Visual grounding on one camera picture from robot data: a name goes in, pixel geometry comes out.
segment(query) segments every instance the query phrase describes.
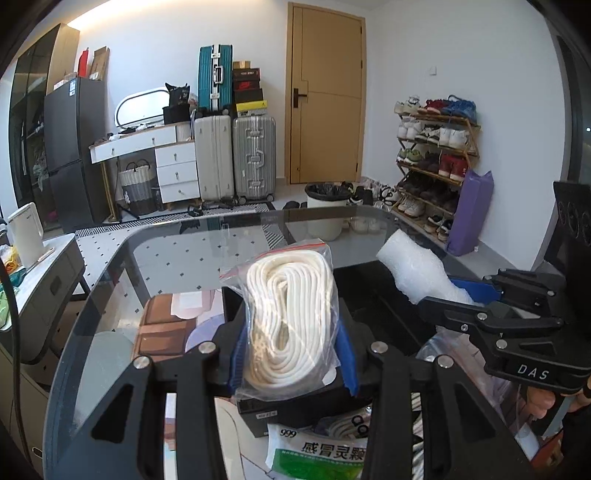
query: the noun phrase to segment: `bolt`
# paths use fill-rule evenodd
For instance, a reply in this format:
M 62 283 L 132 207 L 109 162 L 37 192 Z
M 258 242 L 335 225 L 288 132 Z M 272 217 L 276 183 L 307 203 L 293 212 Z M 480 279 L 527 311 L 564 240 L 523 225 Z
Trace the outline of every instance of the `bolt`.
M 371 344 L 371 351 L 373 353 L 386 353 L 388 351 L 388 345 L 383 342 L 374 342 Z
M 216 344 L 213 342 L 203 342 L 200 343 L 197 348 L 199 348 L 199 351 L 203 355 L 207 355 L 208 353 L 212 353 L 216 350 Z
M 147 356 L 139 356 L 134 360 L 134 367 L 138 370 L 146 368 L 150 364 L 150 359 Z
M 448 355 L 442 355 L 437 358 L 437 364 L 441 368 L 451 368 L 453 367 L 453 358 Z

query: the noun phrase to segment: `white suitcase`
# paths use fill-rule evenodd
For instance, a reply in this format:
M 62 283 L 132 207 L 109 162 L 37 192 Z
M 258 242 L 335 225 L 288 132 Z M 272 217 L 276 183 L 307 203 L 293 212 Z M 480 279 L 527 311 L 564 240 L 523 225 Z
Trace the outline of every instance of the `white suitcase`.
M 234 197 L 232 129 L 228 115 L 195 120 L 195 156 L 203 200 Z

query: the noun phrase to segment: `green and white packet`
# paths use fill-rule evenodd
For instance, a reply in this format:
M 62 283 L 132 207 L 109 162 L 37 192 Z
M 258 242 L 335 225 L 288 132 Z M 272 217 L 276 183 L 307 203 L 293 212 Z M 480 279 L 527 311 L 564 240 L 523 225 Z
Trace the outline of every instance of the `green and white packet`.
M 267 466 L 299 480 L 355 480 L 360 477 L 367 439 L 337 440 L 269 424 Z

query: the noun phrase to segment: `door frame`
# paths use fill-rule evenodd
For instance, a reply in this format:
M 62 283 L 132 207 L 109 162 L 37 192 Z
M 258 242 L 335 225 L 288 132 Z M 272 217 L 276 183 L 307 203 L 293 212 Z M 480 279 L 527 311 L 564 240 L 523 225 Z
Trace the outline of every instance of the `door frame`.
M 365 28 L 365 18 L 357 17 L 338 10 L 331 10 L 329 8 L 316 7 L 315 5 L 297 4 L 289 2 L 287 4 L 287 54 L 285 57 L 285 182 L 291 184 L 291 69 L 293 66 L 293 26 L 294 26 L 294 7 L 308 8 L 310 10 L 318 10 L 321 12 L 328 12 L 331 14 L 340 15 L 341 17 L 354 18 L 361 22 L 361 55 L 362 55 L 362 74 L 361 74 L 361 118 L 359 123 L 359 151 L 357 162 L 357 178 L 361 179 L 361 167 L 363 164 L 363 141 L 365 140 L 365 98 L 367 90 L 367 37 Z

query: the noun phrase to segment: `white foam sheet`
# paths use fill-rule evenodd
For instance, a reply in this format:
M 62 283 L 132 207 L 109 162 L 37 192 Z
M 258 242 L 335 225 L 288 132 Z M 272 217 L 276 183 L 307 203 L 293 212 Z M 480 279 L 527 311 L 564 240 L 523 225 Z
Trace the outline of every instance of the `white foam sheet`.
M 418 246 L 402 230 L 392 234 L 377 258 L 392 272 L 397 289 L 414 305 L 425 297 L 474 304 L 466 290 L 449 280 L 437 255 Z

